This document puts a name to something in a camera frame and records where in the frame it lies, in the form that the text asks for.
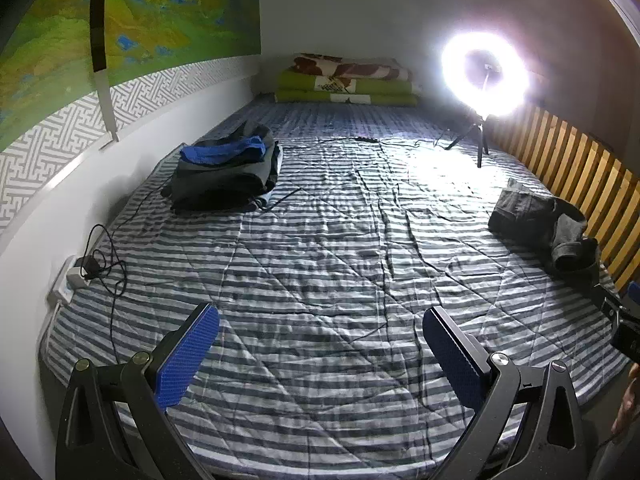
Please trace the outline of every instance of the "lattice pattern wallpaper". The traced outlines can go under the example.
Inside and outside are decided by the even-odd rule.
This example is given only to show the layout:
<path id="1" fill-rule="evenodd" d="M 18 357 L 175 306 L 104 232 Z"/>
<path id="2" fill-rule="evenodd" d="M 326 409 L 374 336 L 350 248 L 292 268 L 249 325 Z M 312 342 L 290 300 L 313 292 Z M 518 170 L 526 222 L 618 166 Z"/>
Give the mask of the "lattice pattern wallpaper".
<path id="1" fill-rule="evenodd" d="M 258 73 L 258 57 L 192 63 L 111 89 L 118 128 L 217 83 Z M 0 235 L 20 208 L 55 174 L 106 134 L 95 92 L 36 124 L 0 153 Z"/>

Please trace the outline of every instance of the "tripod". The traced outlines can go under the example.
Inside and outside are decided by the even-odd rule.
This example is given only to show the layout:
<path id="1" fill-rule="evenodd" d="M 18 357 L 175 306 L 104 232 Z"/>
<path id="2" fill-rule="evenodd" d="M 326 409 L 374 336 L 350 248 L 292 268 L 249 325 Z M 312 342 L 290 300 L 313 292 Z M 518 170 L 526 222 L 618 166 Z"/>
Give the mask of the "tripod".
<path id="1" fill-rule="evenodd" d="M 489 75 L 493 68 L 491 67 L 491 65 L 486 64 L 484 66 L 484 69 L 486 70 L 486 76 L 484 77 L 484 83 L 482 84 L 482 92 L 486 90 L 486 85 L 489 82 Z M 484 137 L 484 120 L 486 118 L 482 118 L 477 114 L 476 117 L 477 118 L 474 121 L 473 125 L 466 131 L 466 133 L 457 136 L 456 139 L 445 148 L 445 150 L 450 150 L 457 143 L 459 143 L 460 140 L 464 139 L 466 136 L 469 136 L 471 133 L 478 132 L 478 168 L 482 168 L 482 149 L 484 149 L 484 152 L 489 155 L 489 146 L 487 145 L 486 138 Z"/>

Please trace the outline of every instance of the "striped bedsheet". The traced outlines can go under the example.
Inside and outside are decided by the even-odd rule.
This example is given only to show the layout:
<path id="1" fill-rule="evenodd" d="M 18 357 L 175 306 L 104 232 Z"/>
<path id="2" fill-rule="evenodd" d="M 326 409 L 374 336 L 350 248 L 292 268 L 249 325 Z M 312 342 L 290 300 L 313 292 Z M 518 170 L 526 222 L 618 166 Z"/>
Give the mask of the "striped bedsheet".
<path id="1" fill-rule="evenodd" d="M 140 206 L 115 236 L 129 270 L 114 316 L 121 360 L 153 349 L 199 302 L 220 310 L 215 345 L 168 410 L 213 473 L 428 476 L 473 415 L 422 337 L 434 304 L 489 352 L 527 365 L 563 359 L 581 403 L 626 364 L 588 300 L 487 230 L 509 177 L 544 191 L 512 156 L 492 150 L 476 168 L 475 145 L 444 151 L 448 138 L 435 145 L 441 130 L 419 109 L 261 99 L 220 135 L 247 118 L 270 126 L 284 148 L 272 203 L 299 192 L 270 212 L 176 216 L 157 192 L 141 206 L 171 175 L 175 151 L 113 224 Z M 114 270 L 106 281 L 119 278 Z M 604 271 L 602 280 L 612 287 Z M 79 358 L 114 363 L 110 307 L 94 281 L 59 310 L 42 353 L 63 383 Z M 126 406 L 120 415 L 132 426 Z"/>

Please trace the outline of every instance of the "wooden headboard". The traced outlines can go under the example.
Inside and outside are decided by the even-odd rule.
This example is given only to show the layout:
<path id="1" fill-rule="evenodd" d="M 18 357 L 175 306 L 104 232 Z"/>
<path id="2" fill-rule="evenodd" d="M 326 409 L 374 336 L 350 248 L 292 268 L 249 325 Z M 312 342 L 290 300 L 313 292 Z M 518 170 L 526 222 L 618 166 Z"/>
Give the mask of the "wooden headboard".
<path id="1" fill-rule="evenodd" d="M 624 292 L 640 270 L 640 182 L 609 150 L 546 110 L 525 105 L 488 135 L 589 219 L 602 261 Z"/>

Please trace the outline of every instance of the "human hand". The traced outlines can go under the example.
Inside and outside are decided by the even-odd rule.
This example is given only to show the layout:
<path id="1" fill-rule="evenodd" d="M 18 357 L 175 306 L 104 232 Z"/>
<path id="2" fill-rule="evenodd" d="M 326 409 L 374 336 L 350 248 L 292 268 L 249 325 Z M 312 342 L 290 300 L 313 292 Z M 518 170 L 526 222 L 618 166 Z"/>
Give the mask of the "human hand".
<path id="1" fill-rule="evenodd" d="M 640 394 L 640 366 L 634 364 L 629 371 L 629 386 L 622 397 L 622 403 L 618 410 L 618 417 L 611 427 L 613 442 L 622 442 L 626 433 L 634 420 L 634 413 L 638 406 L 638 396 Z"/>

